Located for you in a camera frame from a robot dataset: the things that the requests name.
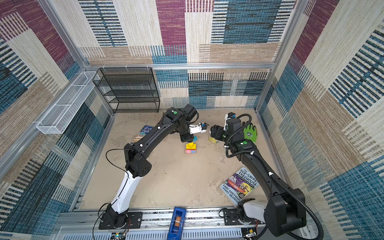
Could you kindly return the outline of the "yellow rectangular wood block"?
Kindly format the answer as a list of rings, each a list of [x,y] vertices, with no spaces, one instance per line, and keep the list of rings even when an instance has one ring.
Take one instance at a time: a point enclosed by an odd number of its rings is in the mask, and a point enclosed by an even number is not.
[[[197,145],[194,143],[193,146],[189,146],[188,144],[186,144],[186,150],[196,150],[197,149]]]

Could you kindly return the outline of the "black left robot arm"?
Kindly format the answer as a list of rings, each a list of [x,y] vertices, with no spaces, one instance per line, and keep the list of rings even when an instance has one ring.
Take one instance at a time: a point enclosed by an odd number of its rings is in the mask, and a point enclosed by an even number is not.
[[[136,187],[150,172],[152,165],[147,158],[152,151],[172,133],[180,134],[181,142],[191,143],[194,134],[190,130],[190,125],[193,123],[193,118],[198,116],[198,111],[190,104],[181,109],[171,107],[163,113],[158,124],[141,140],[124,146],[122,150],[126,160],[125,175],[117,195],[111,202],[116,215],[121,215],[129,209]]]

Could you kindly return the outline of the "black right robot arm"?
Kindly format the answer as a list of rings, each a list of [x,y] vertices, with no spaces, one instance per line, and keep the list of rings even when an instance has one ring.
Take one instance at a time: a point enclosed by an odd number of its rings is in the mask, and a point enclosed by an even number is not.
[[[292,189],[285,183],[261,156],[253,141],[246,139],[245,125],[239,118],[229,119],[225,127],[214,125],[210,136],[225,143],[228,158],[236,157],[259,182],[267,197],[263,208],[242,205],[244,214],[249,219],[256,219],[266,224],[270,232],[279,237],[289,235],[296,240],[302,239],[295,234],[306,226],[307,217],[304,208],[305,196],[299,189]]]

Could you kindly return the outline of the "sunflower seed can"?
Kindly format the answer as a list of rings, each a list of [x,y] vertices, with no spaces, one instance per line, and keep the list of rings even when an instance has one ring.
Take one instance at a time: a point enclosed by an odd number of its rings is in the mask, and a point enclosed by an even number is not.
[[[209,137],[209,142],[212,144],[216,144],[217,140],[215,138]]]

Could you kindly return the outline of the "green black work glove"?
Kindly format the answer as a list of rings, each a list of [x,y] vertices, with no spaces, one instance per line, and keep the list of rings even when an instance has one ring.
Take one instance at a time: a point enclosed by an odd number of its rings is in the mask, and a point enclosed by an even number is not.
[[[244,132],[245,139],[250,140],[253,143],[256,143],[257,137],[258,137],[258,131],[257,131],[257,127],[253,125],[253,123],[250,123],[249,125],[247,125],[243,129],[243,132]]]

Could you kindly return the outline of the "blue treehouse paperback book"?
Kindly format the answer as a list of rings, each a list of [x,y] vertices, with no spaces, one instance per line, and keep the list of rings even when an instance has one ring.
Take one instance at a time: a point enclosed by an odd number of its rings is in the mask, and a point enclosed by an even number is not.
[[[140,132],[138,133],[138,135],[134,138],[134,140],[132,141],[132,143],[136,143],[138,142],[139,140],[141,140],[143,137],[145,137],[151,130],[153,129],[153,127],[151,126],[148,126],[148,125],[145,125],[141,130]]]

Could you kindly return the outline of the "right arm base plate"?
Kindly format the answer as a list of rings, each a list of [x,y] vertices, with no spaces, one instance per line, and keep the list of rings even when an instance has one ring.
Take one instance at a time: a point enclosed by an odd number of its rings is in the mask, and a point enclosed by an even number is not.
[[[224,219],[225,226],[256,225],[256,220],[241,220],[236,209],[222,208],[219,217]]]

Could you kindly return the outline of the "blue tool on rail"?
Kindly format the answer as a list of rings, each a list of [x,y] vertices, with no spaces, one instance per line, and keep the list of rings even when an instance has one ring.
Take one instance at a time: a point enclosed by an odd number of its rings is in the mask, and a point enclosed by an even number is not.
[[[174,208],[171,218],[171,224],[167,236],[167,240],[181,240],[185,225],[187,210],[183,208]]]

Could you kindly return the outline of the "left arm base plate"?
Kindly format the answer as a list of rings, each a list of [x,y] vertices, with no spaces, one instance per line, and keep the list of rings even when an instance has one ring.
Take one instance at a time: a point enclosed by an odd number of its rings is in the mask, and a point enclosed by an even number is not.
[[[99,230],[139,229],[142,224],[142,212],[104,213],[99,223]]]

